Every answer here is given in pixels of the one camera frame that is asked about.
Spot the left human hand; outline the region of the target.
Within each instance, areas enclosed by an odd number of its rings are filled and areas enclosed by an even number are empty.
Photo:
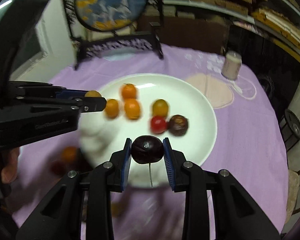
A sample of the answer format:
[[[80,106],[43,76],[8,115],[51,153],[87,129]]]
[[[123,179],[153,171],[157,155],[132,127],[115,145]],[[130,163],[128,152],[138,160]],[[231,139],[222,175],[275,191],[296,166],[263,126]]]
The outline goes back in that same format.
[[[7,164],[1,172],[1,180],[4,184],[11,183],[17,177],[19,154],[20,148],[14,148],[9,152]]]

